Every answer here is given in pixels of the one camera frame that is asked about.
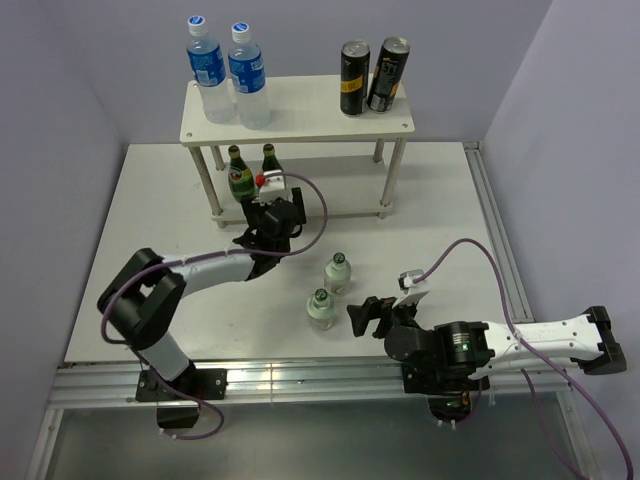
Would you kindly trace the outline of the clear soda bottle front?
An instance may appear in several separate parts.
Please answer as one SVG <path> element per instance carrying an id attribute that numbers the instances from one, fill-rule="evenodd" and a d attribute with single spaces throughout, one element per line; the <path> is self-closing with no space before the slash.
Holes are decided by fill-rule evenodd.
<path id="1" fill-rule="evenodd" d="M 324 288 L 317 289 L 307 300 L 310 325 L 319 331 L 330 329 L 336 318 L 333 296 Z"/>

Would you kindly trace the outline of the clear soda bottle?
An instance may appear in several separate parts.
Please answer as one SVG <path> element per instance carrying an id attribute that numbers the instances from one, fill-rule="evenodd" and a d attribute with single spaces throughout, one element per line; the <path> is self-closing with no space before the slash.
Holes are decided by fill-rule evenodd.
<path id="1" fill-rule="evenodd" d="M 333 295 L 344 294 L 351 281 L 351 264 L 342 252 L 336 252 L 324 269 L 324 287 Z"/>
<path id="2" fill-rule="evenodd" d="M 307 300 L 310 325 L 319 331 L 330 329 L 336 318 L 333 296 L 324 288 L 317 289 Z"/>

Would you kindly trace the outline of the green glass bottle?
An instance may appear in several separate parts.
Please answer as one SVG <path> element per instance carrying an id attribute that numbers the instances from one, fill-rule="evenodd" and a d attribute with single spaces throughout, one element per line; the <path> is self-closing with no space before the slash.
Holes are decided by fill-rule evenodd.
<path id="1" fill-rule="evenodd" d="M 263 161 L 261 165 L 261 172 L 268 173 L 273 171 L 282 170 L 279 160 L 277 159 L 275 147 L 271 143 L 263 145 Z"/>
<path id="2" fill-rule="evenodd" d="M 237 202 L 252 201 L 255 197 L 255 182 L 253 174 L 241 156 L 237 145 L 228 147 L 230 157 L 228 185 Z"/>

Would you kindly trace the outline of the green glass bottle front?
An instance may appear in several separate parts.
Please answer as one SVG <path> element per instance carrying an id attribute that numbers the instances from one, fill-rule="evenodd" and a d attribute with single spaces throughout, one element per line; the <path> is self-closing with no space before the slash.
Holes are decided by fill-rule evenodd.
<path id="1" fill-rule="evenodd" d="M 255 197 L 255 182 L 253 174 L 241 156 L 237 145 L 228 147 L 230 157 L 228 185 L 237 202 L 252 201 Z"/>

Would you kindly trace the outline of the small blue label water bottle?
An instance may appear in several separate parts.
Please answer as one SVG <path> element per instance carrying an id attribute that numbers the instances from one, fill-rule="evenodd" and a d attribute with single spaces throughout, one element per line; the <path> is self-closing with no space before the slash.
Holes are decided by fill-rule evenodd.
<path id="1" fill-rule="evenodd" d="M 231 36 L 227 56 L 240 121 L 246 128 L 262 129 L 271 119 L 262 51 L 246 22 L 234 23 Z"/>

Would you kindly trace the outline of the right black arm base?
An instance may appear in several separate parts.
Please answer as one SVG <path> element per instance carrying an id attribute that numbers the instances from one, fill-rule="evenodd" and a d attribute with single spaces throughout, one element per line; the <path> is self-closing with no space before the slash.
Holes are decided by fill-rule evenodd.
<path id="1" fill-rule="evenodd" d="M 405 393 L 425 395 L 430 412 L 443 421 L 461 421 L 468 417 L 480 394 L 490 388 L 487 377 L 438 380 L 435 372 L 418 370 L 406 363 L 401 364 L 401 372 Z"/>

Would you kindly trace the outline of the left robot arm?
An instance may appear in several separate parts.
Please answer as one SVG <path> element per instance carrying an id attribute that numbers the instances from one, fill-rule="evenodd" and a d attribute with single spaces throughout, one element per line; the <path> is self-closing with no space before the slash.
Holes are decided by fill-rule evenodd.
<path id="1" fill-rule="evenodd" d="M 261 277 L 279 262 L 274 252 L 291 251 L 290 240 L 306 223 L 301 189 L 292 199 L 266 205 L 245 202 L 248 227 L 232 241 L 250 252 L 221 255 L 202 262 L 172 265 L 150 248 L 136 251 L 97 301 L 100 313 L 125 344 L 159 374 L 159 388 L 172 399 L 183 399 L 200 388 L 196 368 L 169 333 L 180 300 L 199 290 Z"/>

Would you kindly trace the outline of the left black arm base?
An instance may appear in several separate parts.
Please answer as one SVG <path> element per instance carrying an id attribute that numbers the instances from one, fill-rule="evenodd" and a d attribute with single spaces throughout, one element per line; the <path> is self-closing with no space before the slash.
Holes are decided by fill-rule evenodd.
<path id="1" fill-rule="evenodd" d="M 198 369 L 189 367 L 173 381 L 164 380 L 153 370 L 143 370 L 138 379 L 135 401 L 138 403 L 166 403 L 195 398 L 200 401 L 223 400 L 227 387 L 227 370 L 222 368 Z M 187 430 L 193 428 L 200 418 L 203 407 L 160 406 L 156 409 L 156 420 L 165 430 Z"/>

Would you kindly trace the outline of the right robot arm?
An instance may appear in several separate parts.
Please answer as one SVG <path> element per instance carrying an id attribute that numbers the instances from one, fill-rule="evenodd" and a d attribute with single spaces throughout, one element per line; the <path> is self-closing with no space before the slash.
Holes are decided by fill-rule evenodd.
<path id="1" fill-rule="evenodd" d="M 627 369 L 609 314 L 592 306 L 581 315 L 554 322 L 456 321 L 424 329 L 415 320 L 417 305 L 394 297 L 369 297 L 347 307 L 353 334 L 361 337 L 373 320 L 373 337 L 387 356 L 401 364 L 405 391 L 438 393 L 460 384 L 481 382 L 498 373 L 544 369 L 551 363 L 578 367 L 587 375 L 611 375 Z"/>

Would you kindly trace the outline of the white two-tier shelf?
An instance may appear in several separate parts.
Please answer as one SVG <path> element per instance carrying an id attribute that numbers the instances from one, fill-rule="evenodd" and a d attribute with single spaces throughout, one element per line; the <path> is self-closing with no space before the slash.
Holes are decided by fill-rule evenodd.
<path id="1" fill-rule="evenodd" d="M 385 218 L 391 212 L 407 140 L 415 131 L 407 94 L 398 88 L 387 113 L 349 117 L 339 109 L 339 84 L 336 75 L 269 78 L 271 121 L 250 130 L 238 119 L 208 121 L 198 86 L 189 83 L 180 142 L 196 165 L 219 227 L 244 220 L 227 185 L 226 148 L 231 144 L 241 147 L 253 170 L 260 168 L 263 145 L 274 144 L 283 166 L 321 189 L 333 216 Z"/>

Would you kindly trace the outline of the black can yellow label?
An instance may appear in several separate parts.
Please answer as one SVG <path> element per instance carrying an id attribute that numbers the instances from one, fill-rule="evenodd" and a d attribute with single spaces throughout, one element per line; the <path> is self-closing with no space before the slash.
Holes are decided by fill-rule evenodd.
<path id="1" fill-rule="evenodd" d="M 365 40 L 349 40 L 342 46 L 340 109 L 347 116 L 358 116 L 365 110 L 369 63 L 370 47 Z"/>

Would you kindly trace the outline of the black can gold top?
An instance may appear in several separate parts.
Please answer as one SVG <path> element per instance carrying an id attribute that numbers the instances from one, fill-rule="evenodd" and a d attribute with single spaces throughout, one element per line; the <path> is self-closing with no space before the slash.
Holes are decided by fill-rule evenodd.
<path id="1" fill-rule="evenodd" d="M 370 110 L 386 113 L 392 108 L 409 54 L 406 39 L 392 36 L 383 41 L 367 99 Z"/>

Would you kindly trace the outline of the aluminium front rail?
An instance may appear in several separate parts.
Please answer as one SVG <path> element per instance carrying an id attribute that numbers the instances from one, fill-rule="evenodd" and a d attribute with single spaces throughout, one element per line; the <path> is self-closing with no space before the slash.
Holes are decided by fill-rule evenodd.
<path id="1" fill-rule="evenodd" d="M 399 399 L 405 396 L 400 364 L 382 357 L 299 361 L 198 362 L 227 371 L 221 405 Z M 141 367 L 136 362 L 60 368 L 47 407 L 134 407 Z"/>

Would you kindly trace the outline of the aluminium side rail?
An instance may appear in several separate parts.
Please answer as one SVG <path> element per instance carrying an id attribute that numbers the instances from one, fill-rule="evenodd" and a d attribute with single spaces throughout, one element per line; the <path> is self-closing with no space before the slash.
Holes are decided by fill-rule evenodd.
<path id="1" fill-rule="evenodd" d="M 491 249 L 503 280 L 508 308 L 515 323 L 533 323 L 534 316 L 490 184 L 480 147 L 480 142 L 463 143 L 464 153 L 484 215 Z"/>

